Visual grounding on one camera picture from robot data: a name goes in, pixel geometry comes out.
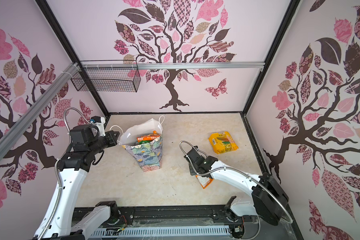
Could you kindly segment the patterned paper bag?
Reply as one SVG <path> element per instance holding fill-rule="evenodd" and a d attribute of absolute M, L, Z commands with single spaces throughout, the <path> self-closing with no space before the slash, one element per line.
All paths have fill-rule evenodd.
<path fill-rule="evenodd" d="M 122 134 L 118 144 L 136 160 L 143 172 L 159 170 L 162 167 L 164 121 L 165 116 L 161 115 L 157 120 L 150 119 L 142 124 L 134 125 L 126 131 L 117 125 L 110 127 L 110 130 L 113 128 L 121 130 Z M 161 136 L 148 144 L 138 145 L 138 137 L 152 133 L 158 133 Z"/>

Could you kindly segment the yellow corn snack bag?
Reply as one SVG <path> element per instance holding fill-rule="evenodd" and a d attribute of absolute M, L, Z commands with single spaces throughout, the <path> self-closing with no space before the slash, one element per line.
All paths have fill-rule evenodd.
<path fill-rule="evenodd" d="M 209 142 L 213 148 L 214 153 L 218 155 L 239 149 L 233 137 L 227 131 L 211 134 L 209 137 Z"/>

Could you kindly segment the orange chip snack bag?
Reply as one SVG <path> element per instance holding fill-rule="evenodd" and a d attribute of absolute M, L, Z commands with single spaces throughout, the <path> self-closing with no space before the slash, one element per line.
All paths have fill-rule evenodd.
<path fill-rule="evenodd" d="M 137 142 L 140 143 L 140 142 L 150 142 L 156 138 L 159 138 L 161 135 L 158 134 L 158 133 L 152 133 L 152 134 L 149 134 L 149 135 L 144 135 L 144 136 L 141 136 L 141 137 L 138 137 L 137 138 Z"/>

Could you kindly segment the light green snack bag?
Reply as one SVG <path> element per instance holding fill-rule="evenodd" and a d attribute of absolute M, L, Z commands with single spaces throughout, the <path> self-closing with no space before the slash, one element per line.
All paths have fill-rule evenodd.
<path fill-rule="evenodd" d="M 138 142 L 138 145 L 148 144 L 150 142 L 152 142 L 152 140 L 150 140 L 150 141 L 140 141 L 140 142 Z"/>

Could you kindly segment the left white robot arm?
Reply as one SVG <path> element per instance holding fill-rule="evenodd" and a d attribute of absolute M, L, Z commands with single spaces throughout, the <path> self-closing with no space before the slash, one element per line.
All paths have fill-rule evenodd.
<path fill-rule="evenodd" d="M 87 240 L 101 224 L 119 218 L 115 201 L 98 203 L 77 224 L 73 214 L 80 189 L 91 166 L 99 163 L 96 155 L 117 145 L 120 133 L 102 132 L 95 125 L 81 125 L 69 131 L 70 143 L 63 156 L 55 163 L 57 186 L 48 210 L 35 232 L 35 240 Z"/>

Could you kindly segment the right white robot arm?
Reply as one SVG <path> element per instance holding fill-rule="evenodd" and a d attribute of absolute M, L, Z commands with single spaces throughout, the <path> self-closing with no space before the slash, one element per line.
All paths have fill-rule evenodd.
<path fill-rule="evenodd" d="M 273 226 L 277 226 L 281 220 L 293 223 L 287 210 L 289 197 L 272 175 L 246 173 L 208 156 L 195 146 L 188 153 L 182 152 L 191 174 L 225 182 L 252 198 L 248 201 L 234 198 L 229 209 L 236 216 L 258 216 Z"/>

